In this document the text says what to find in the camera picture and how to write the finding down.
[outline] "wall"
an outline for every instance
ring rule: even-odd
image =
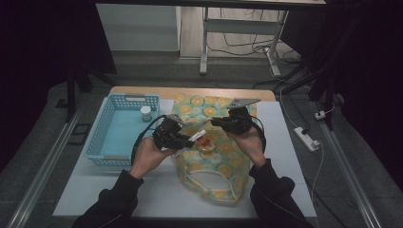
[[[97,4],[111,50],[178,51],[177,7]]]

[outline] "black cable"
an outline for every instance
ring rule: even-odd
[[[160,118],[166,118],[166,115],[161,115],[159,117],[157,117],[156,119],[154,119],[154,121],[152,121],[146,128],[145,130],[140,133],[139,137],[137,137],[136,142],[134,142],[133,144],[133,149],[131,150],[131,158],[130,158],[130,163],[131,165],[133,165],[134,162],[134,157],[136,156],[136,151],[137,151],[137,147],[139,147],[140,142],[142,141],[145,133],[151,128],[152,124],[154,124],[156,121],[158,121]]]
[[[255,54],[255,53],[256,53],[255,51],[253,51],[253,52],[244,53],[244,54],[237,54],[237,53],[233,53],[233,52],[226,51],[226,50],[212,49],[210,46],[208,46],[208,44],[207,44],[207,47],[208,47],[211,51],[223,52],[223,53],[232,54],[232,55],[237,55],[237,56],[246,56],[246,55],[251,55],[251,54]]]
[[[261,19],[262,19],[262,17],[263,17],[263,12],[264,12],[264,9],[261,11],[260,21],[261,21]],[[220,8],[220,18],[225,18],[225,13],[224,13],[224,9],[223,9],[223,8]],[[227,39],[226,39],[226,33],[223,33],[222,35],[223,35],[223,37],[224,37],[225,44],[226,44],[227,46],[229,46],[229,47],[240,47],[240,46],[249,46],[249,45],[252,45],[252,49],[253,49],[253,48],[254,48],[253,45],[255,45],[255,44],[262,44],[262,43],[268,43],[268,42],[273,41],[273,40],[267,40],[267,41],[258,41],[258,42],[256,42],[256,39],[257,39],[257,37],[258,37],[258,35],[256,34],[256,35],[255,35],[255,40],[254,40],[253,43],[245,43],[245,44],[236,44],[236,45],[233,45],[233,44],[229,44],[229,43],[228,43],[228,41],[227,41]]]
[[[261,146],[263,148],[263,153],[264,153],[264,151],[266,150],[267,141],[266,141],[266,137],[264,136],[263,123],[261,122],[261,120],[259,120],[258,117],[254,117],[254,116],[250,116],[250,117],[253,118],[253,119],[258,120],[259,123],[260,123],[261,128],[255,122],[252,122],[252,126],[254,126],[256,128],[256,130],[258,131],[258,133],[259,133],[260,140],[261,140]]]
[[[288,53],[288,52],[291,52],[291,51],[294,51],[294,50],[292,49],[292,50],[286,51],[286,52],[284,52],[284,53],[282,54],[282,57],[279,57],[278,52],[275,50],[275,54],[277,55],[277,57],[275,56],[275,59],[276,59],[279,63],[281,63],[282,65],[284,65],[284,66],[289,66],[289,65],[292,65],[292,64],[299,64],[299,63],[301,62],[300,60],[290,61],[290,60],[287,60],[287,59],[284,58],[284,54],[285,54],[285,53]]]
[[[303,178],[305,179],[306,184],[309,186],[309,188],[312,189],[311,184],[308,182],[308,179],[303,175]],[[335,214],[335,212],[332,211],[332,209],[323,201],[323,199],[320,197],[320,195],[315,191],[314,189],[314,194],[317,196],[317,199],[323,204],[323,206],[332,214],[332,216],[340,223],[340,225],[344,228],[348,228],[341,220],[338,218],[338,216]]]
[[[261,10],[260,21],[261,21],[261,18],[263,18],[263,12],[264,12],[264,9]],[[255,35],[255,39],[253,40],[253,44],[252,44],[252,50],[254,50],[254,51],[256,51],[256,50],[254,49],[254,45],[255,45],[255,42],[256,42],[256,39],[257,39],[257,38],[258,38],[258,35],[256,34],[256,35]]]
[[[298,71],[300,71],[302,68],[303,68],[302,65],[296,66],[293,70],[291,70],[291,72],[289,72],[287,75],[285,75],[282,79],[288,81],[290,78],[292,78],[294,75],[296,75],[296,73],[297,73]],[[278,89],[278,87],[279,87],[280,85],[282,85],[282,83],[283,83],[283,82],[280,81],[280,82],[278,83],[278,85],[276,85],[276,87],[273,88],[273,92],[274,92],[274,93],[276,93],[276,90]]]
[[[282,213],[288,215],[291,219],[294,219],[296,221],[298,221],[300,224],[304,225],[305,227],[309,227],[309,228],[315,228],[311,223],[309,223],[308,221],[298,217],[297,215],[295,215],[294,213],[288,211],[287,209],[283,208],[282,206],[276,204],[275,202],[271,201],[269,198],[267,198],[264,193],[258,188],[258,186],[256,184],[254,184],[254,187],[258,190],[258,192],[264,196],[264,198],[273,206],[275,206],[276,208],[278,208]]]
[[[267,85],[267,84],[272,84],[272,83],[278,83],[278,80],[269,80],[269,81],[255,83],[252,85],[252,89],[255,89],[255,87],[259,86],[259,85]]]

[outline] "black sleeve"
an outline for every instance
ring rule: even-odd
[[[123,170],[113,188],[102,190],[98,201],[75,220],[73,227],[127,227],[143,183]]]
[[[278,178],[269,159],[259,169],[253,166],[249,175],[255,179],[251,201],[263,227],[313,227],[291,197],[295,183]]]

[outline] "gray floor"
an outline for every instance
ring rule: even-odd
[[[210,8],[208,12],[208,18],[213,19],[221,18],[271,22],[276,22],[278,20],[277,10]],[[181,56],[183,58],[200,57],[201,55],[203,30],[202,16],[202,8],[182,7]],[[214,50],[223,50],[226,52],[208,49],[207,55],[209,57],[247,57],[264,59],[266,58],[265,54],[253,53],[254,50],[252,49],[252,46],[244,46],[243,44],[255,43],[253,47],[256,48],[258,46],[271,44],[271,39],[273,39],[272,35],[223,34],[209,32],[207,36],[207,45]],[[278,47],[278,54],[280,56],[282,56],[285,51],[291,50],[291,48],[284,43],[279,43]],[[288,52],[287,58],[297,58],[297,53]]]
[[[142,60],[138,61],[139,58],[116,57],[119,76],[111,76],[111,78],[123,86],[220,86],[227,88],[251,88],[253,83],[270,79],[267,61],[211,59],[208,75],[200,76],[198,61],[195,60],[161,57],[159,61],[156,61],[156,58],[150,56],[149,60],[146,57],[141,57]],[[282,66],[280,69],[281,72],[286,73],[292,67],[294,66]],[[97,78],[91,77],[91,80],[94,89],[89,94],[89,105],[85,107],[78,124],[93,123],[102,99],[110,90],[109,85]],[[272,89],[273,85],[261,85],[259,88]],[[309,152],[293,133],[294,124],[284,115],[303,174],[308,183],[313,184],[320,166],[321,156],[324,154],[324,161],[316,182],[316,192],[347,227],[367,227],[355,198],[340,173],[333,152],[323,136],[319,123],[313,116],[315,109],[307,99],[307,91],[307,88],[302,88],[293,92],[291,96],[282,96],[283,107],[289,114],[290,120],[302,127],[307,127],[307,123],[309,123],[310,136],[323,143],[324,151]],[[58,132],[64,126],[66,110],[55,108],[55,105],[59,99],[65,99],[65,97],[66,85],[64,84],[54,87],[49,92],[48,105],[40,120],[33,127],[15,158],[1,173],[0,215],[2,216],[0,227],[5,227],[8,224],[44,157],[55,142]],[[383,227],[401,227],[403,222],[399,215],[399,212],[403,211],[401,191],[388,176],[371,148],[340,114],[340,106],[336,106],[334,110],[333,123],[335,133]],[[70,137],[69,140],[79,142],[81,139]],[[55,218],[51,214],[64,190],[82,147],[82,145],[72,144],[65,147],[48,184],[29,216],[26,227],[71,226],[72,220]],[[309,220],[315,226],[318,224],[319,227],[342,227],[317,197],[314,197],[314,206],[318,215],[317,222],[312,218]]]

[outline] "metal rail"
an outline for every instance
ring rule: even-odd
[[[62,154],[63,149],[67,143],[68,137],[70,136],[74,125],[77,123],[78,119],[83,112],[83,107],[85,106],[88,100],[87,94],[80,95],[78,99],[78,108],[75,115],[71,118],[69,123],[66,123],[63,127],[56,143],[52,146],[50,151],[48,152],[47,157],[43,161],[41,167],[36,173],[32,183],[30,184],[27,192],[23,196],[18,205],[17,209],[14,212],[14,215],[11,217],[11,220],[7,227],[9,228],[20,228],[24,227],[29,219],[30,213],[33,210],[37,200],[39,199],[42,191],[45,188],[45,185],[48,182],[48,178],[50,177],[51,172],[53,171],[56,162],[59,160],[60,155]]]
[[[347,181],[350,191],[356,199],[358,209],[361,211],[362,217],[364,218],[368,227],[381,228],[382,225],[377,218],[376,212],[371,205],[371,202],[368,200],[367,194],[362,189],[361,184],[359,183],[352,166],[348,162],[348,159],[346,158],[335,133],[329,130],[327,124],[323,121],[320,122],[320,127],[322,128],[326,140],[328,141],[338,166],[340,167],[341,173],[343,174],[344,179]]]

